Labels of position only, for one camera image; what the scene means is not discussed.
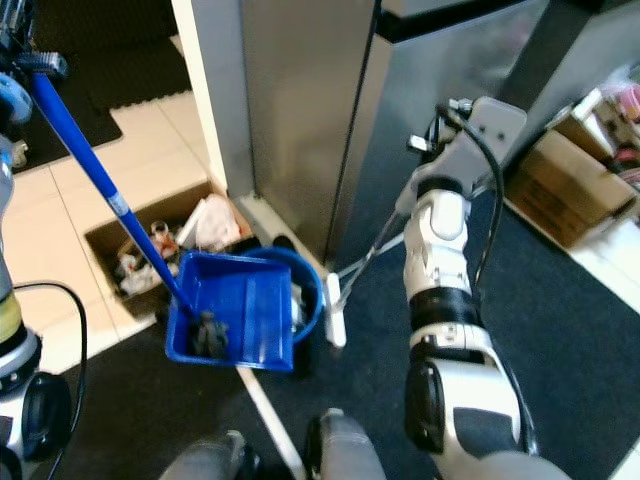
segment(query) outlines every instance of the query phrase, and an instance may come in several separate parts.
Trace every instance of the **metal rod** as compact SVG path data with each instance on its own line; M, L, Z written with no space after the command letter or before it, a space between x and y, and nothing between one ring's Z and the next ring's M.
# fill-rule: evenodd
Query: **metal rod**
M34 74L32 87L31 94L33 99L40 107L51 128L60 137L67 150L76 158L100 194L107 201L113 213L116 214L124 229L138 245L138 248L149 263L156 269L156 272L158 272L158 275L160 275L174 298L193 316L193 308L186 295L178 287L164 259L155 249L147 232L140 225L129 205L127 205L95 153L93 153L87 139L78 128L47 76L41 73Z
M371 262L373 262L373 260L376 258L378 250L383 246L383 242L385 237L387 236L387 232L389 231L391 226L395 223L396 218L398 218L398 212L394 210L391 216L387 219L387 223L384 224L384 227L382 227L382 230L380 230L380 233L378 233L378 236L373 241L373 245L371 245L371 248L369 249L369 251L364 257L364 260L362 261L358 269L355 271L355 273L351 276L347 284L342 289L340 298L338 299L335 305L331 306L331 308L335 307L338 309L343 309L344 306L347 304L347 299L349 298L349 295L351 295L353 286L356 284L358 279L362 276L364 271L369 267L369 265L371 265Z

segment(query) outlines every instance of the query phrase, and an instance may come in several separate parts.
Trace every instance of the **white floor strip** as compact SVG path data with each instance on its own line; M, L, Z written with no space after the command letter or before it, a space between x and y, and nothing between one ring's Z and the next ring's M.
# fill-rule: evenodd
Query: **white floor strip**
M267 426L269 435L271 435L271 439L275 443L282 460L289 467L291 475L296 480L306 480L307 474L302 459L258 379L249 368L238 367L237 370L249 395L251 395L253 403L255 403L258 412L260 412L262 421Z

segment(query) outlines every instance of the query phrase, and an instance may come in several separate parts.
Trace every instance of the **cardboard box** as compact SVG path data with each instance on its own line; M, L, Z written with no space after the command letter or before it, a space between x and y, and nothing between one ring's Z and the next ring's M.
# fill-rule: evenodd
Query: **cardboard box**
M592 156L550 130L506 189L510 202L563 247L635 204L636 193Z
M573 109L562 110L547 126L571 140L600 162L612 158L622 144L640 141L632 125L596 88Z
M226 197L226 194L213 183L203 182L135 210L135 214L147 232L149 232L151 224L156 220L163 220L170 227L184 224L200 199L206 198L211 193ZM252 237L248 222L242 217L233 203L231 203L231 208L240 227L240 241ZM118 262L117 252L129 238L118 220L113 220L87 232L85 238L93 250L112 291L132 315L139 316L153 313L168 298L167 289L162 283L135 295L126 295L118 287L118 279L114 275Z

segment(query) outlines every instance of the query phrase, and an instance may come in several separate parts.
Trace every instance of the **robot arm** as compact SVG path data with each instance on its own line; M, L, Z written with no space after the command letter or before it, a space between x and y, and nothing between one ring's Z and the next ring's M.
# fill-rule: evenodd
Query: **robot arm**
M33 72L64 74L66 71L64 60L58 54L27 50L32 13L31 0L0 0L0 220L13 192L13 145L4 135L11 124L24 123L31 114L31 97L23 85L28 85L28 75ZM46 285L66 290L79 302L67 287L51 282ZM38 462L62 451L76 423L75 418L72 421L71 394L66 381L61 376L38 370L41 350L40 338L22 321L0 237L2 480L29 478Z
M494 160L502 161L524 126L524 113L489 98L478 99L470 113L469 124L482 132ZM491 478L533 478L527 475L535 472L535 478L566 479L555 466L528 456L524 402L471 296L463 253L466 220L469 200L489 173L474 143L458 132L414 172L396 203L397 212L411 212L404 231L413 332L405 430L432 454L446 480L481 478L485 470L493 472ZM495 455L511 462L499 476Z

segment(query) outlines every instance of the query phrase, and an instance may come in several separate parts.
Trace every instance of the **black cable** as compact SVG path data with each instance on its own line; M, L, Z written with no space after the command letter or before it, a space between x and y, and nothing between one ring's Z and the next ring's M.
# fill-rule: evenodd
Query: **black cable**
M493 242L496 238L496 232L498 231L498 226L500 225L500 217L502 215L502 209L504 207L504 179L502 178L502 170L500 169L500 165L498 164L495 155L491 151L491 148L489 148L489 145L487 145L484 138L482 138L482 135L473 126L471 126L469 122L462 118L455 110L444 105L437 105L436 112L438 113L438 115L441 115L443 118L448 120L460 130L463 130L467 135L469 135L469 137L471 137L473 143L478 146L485 159L487 160L489 168L491 169L491 174L493 175L495 181L496 196L493 203L493 213L491 215L489 233L487 235L487 245L485 246L484 252L482 252L482 256L480 257L480 262L478 263L478 268L475 274L475 285L477 287L480 284L480 279L482 278L482 274L484 273L484 269L487 265L487 260L489 258L489 254L491 253Z
M73 432L75 432L76 427L78 426L78 421L80 420L80 414L82 413L82 404L84 401L84 394L86 388L86 373L87 373L87 312L84 309L84 305L82 305L82 300L76 292L71 290L67 285L60 282L55 281L45 281L45 282L33 282L33 283L21 283L18 285L14 285L13 288L15 290L21 289L30 289L30 288L42 288L42 287L54 287L64 290L69 294L69 296L73 299L76 307L78 308L78 314L80 315L80 374L78 375L78 386L76 389L76 409L73 414L73 418L71 419L71 424L69 426L69 436L67 438L67 443L71 439ZM62 457L64 456L65 447L62 447L58 452L58 456L56 457L55 462L51 466L51 470L49 471L49 476L47 480L53 480L55 476L56 470L62 461Z
M524 394L522 393L516 374L511 368L511 365L509 365L505 360L505 356L500 352L498 345L495 342L493 344L493 348L502 362L502 366L504 367L504 371L509 379L509 383L515 391L516 398L518 399L518 407L521 414L522 447L525 449L527 454L538 457L540 456L540 447L536 437L536 428L533 423L533 417L531 416L529 406L524 400Z

